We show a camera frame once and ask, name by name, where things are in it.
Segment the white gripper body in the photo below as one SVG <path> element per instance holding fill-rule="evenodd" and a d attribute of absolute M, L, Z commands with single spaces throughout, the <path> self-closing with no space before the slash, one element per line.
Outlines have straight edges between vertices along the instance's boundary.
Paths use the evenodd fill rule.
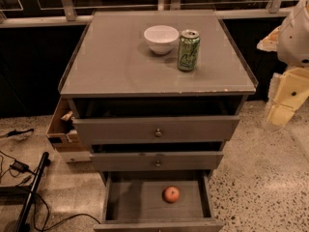
<path fill-rule="evenodd" d="M 274 103 L 297 111 L 309 97 L 309 70 L 294 68 L 280 77 Z"/>

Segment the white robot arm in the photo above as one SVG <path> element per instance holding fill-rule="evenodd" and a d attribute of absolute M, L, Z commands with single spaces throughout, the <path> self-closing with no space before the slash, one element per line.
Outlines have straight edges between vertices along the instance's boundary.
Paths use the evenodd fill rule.
<path fill-rule="evenodd" d="M 309 0 L 299 0 L 257 48 L 276 52 L 287 65 L 282 74 L 273 75 L 268 89 L 266 121 L 270 127 L 281 128 L 309 98 Z"/>

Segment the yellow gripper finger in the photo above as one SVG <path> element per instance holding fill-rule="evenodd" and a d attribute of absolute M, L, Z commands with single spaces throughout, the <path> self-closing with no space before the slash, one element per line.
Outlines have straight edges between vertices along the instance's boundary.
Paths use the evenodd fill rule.
<path fill-rule="evenodd" d="M 267 121 L 275 126 L 285 126 L 295 115 L 288 106 L 273 105 L 267 115 Z"/>

